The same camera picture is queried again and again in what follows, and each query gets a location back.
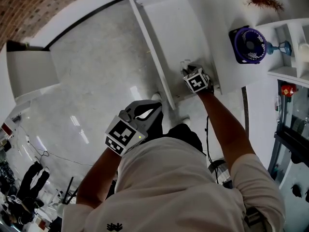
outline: dark hair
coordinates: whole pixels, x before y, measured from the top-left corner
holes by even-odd
[[[3,222],[4,222],[7,226],[11,227],[12,224],[11,224],[9,215],[8,215],[5,211],[1,211],[1,215],[2,215],[2,220],[3,220]]]

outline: white floor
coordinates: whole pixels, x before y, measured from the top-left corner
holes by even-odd
[[[27,134],[35,147],[84,164],[54,155],[43,157],[42,164],[51,172],[45,189],[65,190],[72,176],[77,187],[106,148],[103,136],[112,118],[132,101],[150,99],[162,90],[148,50],[127,0],[96,14],[56,42],[51,52],[61,84],[34,100],[22,116],[14,148],[7,152],[15,176],[22,179],[38,156],[27,145]],[[241,90],[216,95],[244,125]],[[206,150],[207,115],[198,97],[181,102],[176,111],[165,101],[164,113],[164,132],[190,116],[191,129]],[[209,143],[212,159],[222,158],[212,128]]]

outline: person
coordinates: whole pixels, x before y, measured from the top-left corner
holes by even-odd
[[[234,188],[215,182],[198,136],[186,124],[159,134],[123,157],[107,148],[65,207],[63,232],[249,231],[250,212],[267,231],[282,231],[279,188],[236,118],[204,89],[203,102]],[[118,170],[115,194],[106,199]]]
[[[41,177],[36,185],[31,188],[33,177],[43,170]],[[43,168],[39,161],[36,161],[26,172],[23,181],[21,182],[19,191],[16,195],[10,194],[7,196],[8,212],[2,211],[2,219],[6,225],[11,226],[12,223],[25,225],[33,221],[34,209],[40,208],[44,203],[37,197],[40,190],[44,187],[49,178],[49,169]]]

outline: fan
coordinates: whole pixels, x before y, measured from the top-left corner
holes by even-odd
[[[259,31],[243,27],[231,31],[229,37],[238,63],[259,64],[266,56],[267,42]]]

